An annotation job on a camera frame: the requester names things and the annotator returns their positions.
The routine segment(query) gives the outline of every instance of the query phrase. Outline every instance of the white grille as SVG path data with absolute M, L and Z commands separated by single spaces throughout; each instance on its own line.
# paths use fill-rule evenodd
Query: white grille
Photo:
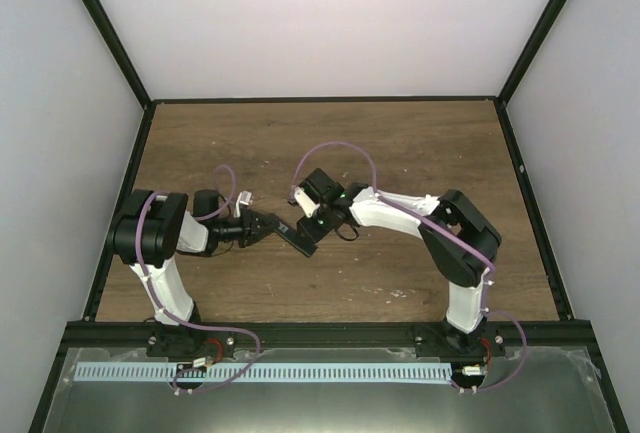
M 187 372 L 181 382 L 219 382 L 236 374 L 241 363 L 218 363 L 206 372 Z M 75 381 L 166 382 L 177 363 L 79 362 Z M 448 384 L 448 363 L 257 363 L 237 382 L 243 383 L 423 383 Z

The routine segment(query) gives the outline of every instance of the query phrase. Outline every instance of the wooden tabletop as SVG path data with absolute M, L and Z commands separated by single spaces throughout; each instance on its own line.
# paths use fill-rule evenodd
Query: wooden tabletop
M 557 319 L 489 101 L 159 105 L 135 187 L 192 198 L 214 187 L 213 169 L 226 163 L 239 190 L 253 192 L 253 209 L 295 225 L 301 210 L 286 201 L 295 167 L 307 150 L 330 140 L 368 151 L 382 190 L 464 192 L 503 237 L 490 307 L 523 320 Z M 343 186 L 371 178 L 364 158 L 343 147 L 314 154 L 301 178 L 316 167 Z M 228 194 L 223 176 L 219 186 Z M 311 258 L 274 234 L 215 258 L 179 256 L 177 262 L 207 321 L 440 320 L 448 304 L 447 281 L 424 243 L 378 228 L 361 228 L 352 243 L 329 235 Z M 98 320 L 140 321 L 152 314 L 139 279 L 114 258 Z

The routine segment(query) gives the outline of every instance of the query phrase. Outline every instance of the purple cable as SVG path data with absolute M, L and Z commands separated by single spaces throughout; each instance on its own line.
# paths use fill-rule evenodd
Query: purple cable
M 235 189 L 235 175 L 233 175 L 233 171 L 227 165 L 221 165 L 221 166 L 226 167 L 231 172 L 232 179 L 233 179 L 233 189 Z M 145 277 L 147 278 L 147 287 L 149 289 L 149 295 L 151 296 L 151 299 L 153 300 L 153 303 L 155 304 L 155 306 L 158 309 L 160 309 L 162 311 L 162 313 L 165 314 L 165 316 L 167 318 L 175 321 L 176 323 L 178 323 L 178 324 L 180 324 L 182 326 L 186 326 L 187 328 L 192 328 L 194 330 L 202 330 L 202 331 L 217 331 L 217 332 L 222 331 L 222 332 L 228 332 L 228 333 L 241 333 L 241 334 L 250 336 L 251 338 L 253 338 L 253 340 L 256 343 L 256 354 L 255 354 L 255 356 L 253 358 L 251 358 L 249 360 L 249 362 L 240 371 L 238 371 L 231 378 L 228 378 L 227 380 L 224 380 L 223 382 L 217 383 L 217 384 L 215 384 L 213 386 L 209 386 L 207 388 L 202 388 L 201 387 L 201 388 L 198 388 L 196 390 L 184 390 L 184 389 L 178 388 L 178 386 L 177 386 L 177 381 L 178 381 L 178 378 L 179 378 L 179 374 L 176 375 L 174 377 L 174 379 L 173 379 L 173 387 L 175 388 L 176 392 L 187 391 L 187 392 L 193 392 L 193 393 L 205 393 L 207 391 L 212 391 L 212 390 L 217 390 L 218 388 L 222 388 L 223 386 L 226 386 L 229 383 L 232 383 L 234 380 L 236 380 L 237 378 L 240 378 L 242 375 L 244 375 L 244 373 L 249 368 L 251 368 L 251 366 L 256 361 L 258 361 L 258 358 L 260 357 L 260 351 L 261 351 L 260 338 L 258 338 L 258 335 L 256 335 L 253 331 L 245 330 L 244 328 L 235 328 L 235 327 L 232 327 L 232 326 L 224 326 L 224 327 L 222 327 L 222 326 L 205 326 L 205 325 L 197 325 L 195 323 L 189 323 L 188 321 L 184 321 L 181 318 L 178 318 L 176 315 L 174 315 L 170 311 L 167 311 L 167 309 L 161 303 L 160 298 L 158 298 L 158 294 L 156 293 L 156 290 L 153 287 L 153 281 L 151 280 L 151 275 L 149 273 L 149 268 L 147 268 L 147 265 L 144 262 L 144 258 L 142 257 L 142 227 L 144 225 L 144 220 L 147 217 L 147 212 L 149 211 L 151 203 L 153 203 L 153 200 L 155 200 L 157 196 L 164 195 L 164 194 L 166 194 L 166 193 L 154 192 L 149 196 L 149 198 L 147 198 L 147 201 L 145 201 L 144 205 L 142 206 L 142 212 L 140 213 L 140 219 L 138 220 L 138 225 L 136 226 L 136 238 L 135 238 L 136 260 L 140 264 L 140 268 L 142 269 L 142 272 L 144 273 Z
M 467 243 L 465 243 L 464 241 L 462 241 L 460 238 L 458 238 L 457 236 L 455 236 L 453 233 L 451 233 L 450 231 L 448 231 L 445 228 L 442 228 L 440 225 L 434 223 L 433 221 L 429 220 L 428 218 L 421 216 L 420 214 L 411 211 L 410 209 L 406 208 L 403 205 L 399 205 L 398 203 L 395 203 L 387 198 L 385 198 L 384 196 L 382 196 L 379 192 L 378 192 L 378 175 L 376 172 L 376 165 L 373 162 L 373 159 L 371 158 L 371 156 L 362 148 L 360 148 L 359 146 L 356 146 L 352 143 L 346 142 L 346 141 L 327 141 L 326 143 L 320 143 L 319 145 L 314 146 L 313 148 L 311 148 L 300 160 L 300 163 L 298 163 L 298 167 L 296 168 L 295 173 L 293 174 L 293 180 L 291 181 L 291 192 L 290 192 L 290 197 L 291 199 L 293 199 L 293 194 L 294 194 L 294 190 L 296 188 L 296 180 L 298 179 L 298 174 L 300 173 L 300 170 L 302 169 L 302 166 L 304 165 L 304 163 L 307 161 L 307 158 L 309 158 L 309 156 L 316 152 L 317 150 L 320 150 L 322 148 L 325 148 L 327 146 L 347 146 L 349 148 L 352 148 L 356 151 L 359 151 L 360 153 L 362 153 L 362 155 L 367 159 L 367 161 L 369 162 L 369 166 L 371 166 L 371 187 L 373 188 L 374 193 L 376 194 L 377 198 L 393 207 L 396 208 L 397 210 L 402 211 L 403 213 L 406 213 L 407 215 L 412 216 L 413 218 L 416 218 L 417 220 L 419 220 L 420 222 L 422 222 L 423 224 L 425 224 L 426 226 L 428 226 L 429 228 L 431 228 L 434 231 L 437 231 L 439 234 L 441 234 L 442 236 L 444 236 L 445 238 L 447 238 L 449 241 L 451 241 L 453 244 L 459 246 L 460 248 L 462 248 L 464 251 L 466 251 L 467 253 L 475 256 L 483 265 L 485 265 L 487 267 L 488 274 L 483 275 L 481 281 L 485 281 L 485 280 L 489 280 L 493 277 L 493 275 L 496 272 L 496 267 L 495 265 L 491 262 L 491 260 L 489 260 L 486 256 L 484 256 L 482 253 L 480 253 L 478 250 L 476 250 L 475 248 L 473 248 L 472 246 L 468 245 Z M 504 385 L 505 383 L 511 381 L 513 378 L 515 378 L 518 373 L 520 373 L 520 370 L 522 369 L 522 367 L 524 366 L 525 360 L 526 360 L 526 351 L 527 351 L 527 338 L 526 335 L 524 333 L 524 330 L 522 329 L 522 326 L 520 326 L 520 323 L 518 323 L 518 321 L 511 316 L 509 313 L 504 312 L 504 311 L 495 311 L 495 312 L 488 312 L 488 308 L 487 308 L 487 289 L 483 288 L 482 290 L 482 298 L 480 300 L 480 307 L 481 307 L 481 311 L 482 314 L 484 316 L 486 316 L 487 318 L 491 317 L 491 316 L 504 316 L 506 318 L 509 318 L 513 324 L 516 326 L 516 328 L 518 329 L 518 332 L 520 333 L 520 336 L 522 338 L 522 359 L 520 361 L 520 363 L 518 364 L 518 367 L 515 369 L 515 371 L 509 375 L 507 378 L 505 378 L 504 380 L 488 386 L 486 388 L 482 388 L 482 391 L 490 391 L 493 390 L 495 388 L 498 388 L 499 386 Z
M 491 318 L 492 316 L 502 316 L 504 318 L 507 318 L 509 321 L 511 321 L 511 323 L 514 324 L 514 326 L 518 330 L 518 333 L 520 333 L 520 340 L 522 341 L 522 356 L 520 357 L 520 362 L 518 363 L 518 366 L 516 366 L 516 369 L 513 370 L 509 376 L 507 376 L 503 380 L 500 380 L 497 383 L 494 383 L 493 385 L 478 388 L 476 390 L 476 393 L 483 393 L 491 390 L 496 390 L 506 385 L 507 383 L 509 383 L 511 380 L 513 380 L 516 376 L 520 374 L 520 371 L 522 371 L 522 368 L 524 367 L 524 364 L 527 361 L 527 356 L 528 356 L 527 335 L 525 335 L 522 325 L 518 322 L 518 320 L 515 319 L 515 317 L 513 317 L 513 315 L 511 315 L 511 313 L 508 313 L 506 311 L 490 311 L 485 316 L 487 318 Z M 456 382 L 453 380 L 451 380 L 451 386 L 453 386 L 458 390 L 464 391 L 464 389 L 458 386 Z
M 219 171 L 221 169 L 227 170 L 229 172 L 229 175 L 231 176 L 231 193 L 229 194 L 229 196 L 227 196 L 227 199 L 222 204 L 222 206 L 220 208 L 218 208 L 216 211 L 214 211 L 213 213 L 209 213 L 208 215 L 194 217 L 193 218 L 194 220 L 196 220 L 196 221 L 204 221 L 204 220 L 208 220 L 210 218 L 213 218 L 213 217 L 219 215 L 220 213 L 222 213 L 227 208 L 227 206 L 229 206 L 229 204 L 231 203 L 231 201 L 233 199 L 233 195 L 236 194 L 236 174 L 233 172 L 233 170 L 231 169 L 231 167 L 229 165 L 218 165 L 218 166 L 216 166 L 216 169 L 213 170 L 213 184 L 215 185 L 216 189 L 219 190 L 218 182 L 216 181 L 216 175 L 219 173 Z

